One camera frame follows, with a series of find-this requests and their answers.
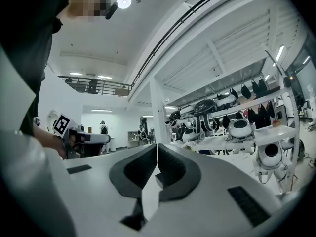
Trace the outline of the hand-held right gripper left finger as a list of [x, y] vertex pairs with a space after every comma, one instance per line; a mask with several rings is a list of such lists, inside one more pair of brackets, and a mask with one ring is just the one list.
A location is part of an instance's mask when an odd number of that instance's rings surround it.
[[138, 147], [104, 156], [64, 161], [76, 204], [76, 237], [158, 237], [144, 215], [145, 188], [157, 165], [157, 146]]

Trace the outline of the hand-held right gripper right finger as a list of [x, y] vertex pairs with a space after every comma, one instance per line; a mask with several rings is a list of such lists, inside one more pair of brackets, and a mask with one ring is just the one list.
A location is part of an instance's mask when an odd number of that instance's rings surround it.
[[281, 209], [275, 194], [215, 157], [158, 145], [164, 188], [155, 237], [268, 237]]

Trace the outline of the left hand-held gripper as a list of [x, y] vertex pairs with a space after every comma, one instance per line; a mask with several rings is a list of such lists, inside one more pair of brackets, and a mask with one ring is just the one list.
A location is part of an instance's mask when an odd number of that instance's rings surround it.
[[[71, 118], [61, 114], [53, 123], [54, 135], [58, 136], [65, 150], [66, 159], [82, 158], [85, 154], [84, 143], [87, 142], [86, 133], [82, 126], [77, 125]], [[91, 144], [107, 144], [111, 137], [107, 134], [91, 134]]]

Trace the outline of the person's left forearm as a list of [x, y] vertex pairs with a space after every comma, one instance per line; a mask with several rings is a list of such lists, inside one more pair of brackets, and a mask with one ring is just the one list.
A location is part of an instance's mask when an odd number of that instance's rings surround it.
[[62, 159], [66, 158], [64, 144], [60, 137], [44, 131], [35, 124], [33, 125], [33, 133], [34, 137], [41, 143], [43, 147], [54, 149], [58, 152]]

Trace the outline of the white marble table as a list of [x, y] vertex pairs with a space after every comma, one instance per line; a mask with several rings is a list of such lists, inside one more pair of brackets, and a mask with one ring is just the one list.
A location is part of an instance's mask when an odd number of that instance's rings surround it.
[[199, 153], [222, 159], [242, 170], [252, 178], [256, 178], [253, 157], [250, 155], [250, 153], [246, 152], [243, 144], [232, 143], [231, 141], [227, 140], [226, 136], [206, 137], [199, 143], [194, 141], [175, 141], [169, 143], [169, 145], [181, 149], [184, 144], [196, 145], [196, 147], [199, 149]]

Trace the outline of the group of white backpack pods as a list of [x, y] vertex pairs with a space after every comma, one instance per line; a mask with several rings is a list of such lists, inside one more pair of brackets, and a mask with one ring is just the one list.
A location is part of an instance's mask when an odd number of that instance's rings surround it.
[[[186, 130], [182, 135], [183, 142], [201, 142], [206, 138], [206, 132], [215, 131], [209, 124], [211, 113], [193, 115], [183, 124]], [[291, 165], [281, 152], [280, 141], [284, 135], [284, 126], [268, 126], [254, 129], [245, 119], [229, 120], [223, 127], [228, 132], [227, 140], [232, 143], [243, 144], [246, 152], [251, 155], [257, 151], [256, 161], [258, 169], [256, 175], [262, 182], [262, 176], [267, 175], [267, 180], [272, 175], [280, 180], [287, 180], [290, 175]]]

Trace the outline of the white shelving rack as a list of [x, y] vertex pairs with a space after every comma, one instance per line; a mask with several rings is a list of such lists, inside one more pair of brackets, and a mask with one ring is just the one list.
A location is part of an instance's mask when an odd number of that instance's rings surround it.
[[185, 97], [165, 122], [167, 129], [181, 128], [180, 148], [207, 151], [232, 161], [252, 161], [249, 174], [276, 193], [292, 189], [299, 153], [299, 120], [287, 124], [279, 105], [283, 95], [294, 101], [291, 80], [271, 55], [279, 85], [269, 87], [265, 78], [236, 82], [233, 75], [221, 78], [229, 88], [213, 96], [192, 100]]

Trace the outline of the row of black hanging pouches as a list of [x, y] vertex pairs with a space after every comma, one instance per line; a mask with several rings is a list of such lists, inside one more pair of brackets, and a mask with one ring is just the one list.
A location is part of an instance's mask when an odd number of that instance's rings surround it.
[[[247, 100], [251, 99], [253, 96], [258, 99], [272, 93], [272, 91], [268, 90], [262, 78], [259, 78], [258, 82], [252, 80], [251, 85], [252, 91], [250, 91], [245, 84], [242, 84], [241, 86], [241, 94]], [[218, 110], [225, 110], [237, 106], [239, 105], [238, 94], [231, 88], [226, 95], [218, 94], [215, 103]], [[252, 108], [249, 108], [246, 110], [245, 114], [241, 114], [240, 112], [235, 113], [235, 119], [245, 119], [250, 124], [255, 124], [257, 129], [270, 126], [271, 118], [274, 117], [275, 113], [271, 101], [268, 102], [266, 107], [260, 104], [257, 112], [254, 112]]]

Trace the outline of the person's black shirt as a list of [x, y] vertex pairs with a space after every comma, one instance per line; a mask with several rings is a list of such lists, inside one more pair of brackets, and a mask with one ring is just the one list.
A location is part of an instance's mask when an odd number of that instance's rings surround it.
[[45, 79], [52, 36], [61, 29], [58, 14], [69, 0], [0, 0], [0, 44], [26, 85], [36, 95], [21, 125], [34, 135], [40, 87]]

